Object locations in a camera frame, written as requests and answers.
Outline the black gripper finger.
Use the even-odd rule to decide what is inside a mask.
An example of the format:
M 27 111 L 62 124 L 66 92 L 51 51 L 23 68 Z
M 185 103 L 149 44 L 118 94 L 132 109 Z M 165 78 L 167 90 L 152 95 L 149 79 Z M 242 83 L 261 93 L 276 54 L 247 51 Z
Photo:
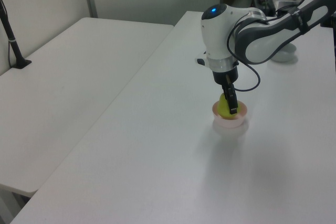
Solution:
M 234 85 L 231 83 L 231 84 L 225 84 L 222 87 L 223 87 L 225 99 L 229 107 L 229 113 L 230 115 L 234 115 L 237 113 L 237 110 L 238 110 L 238 101 L 237 101 Z

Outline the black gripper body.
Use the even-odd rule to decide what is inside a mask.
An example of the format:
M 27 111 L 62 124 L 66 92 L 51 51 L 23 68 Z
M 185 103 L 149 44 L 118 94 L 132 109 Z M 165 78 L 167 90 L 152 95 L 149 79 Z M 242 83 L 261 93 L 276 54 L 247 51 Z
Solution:
M 238 79 L 238 70 L 237 67 L 234 67 L 230 71 L 226 72 L 214 72 L 213 77 L 217 84 L 222 86 L 228 86 L 229 84 L 233 84 Z

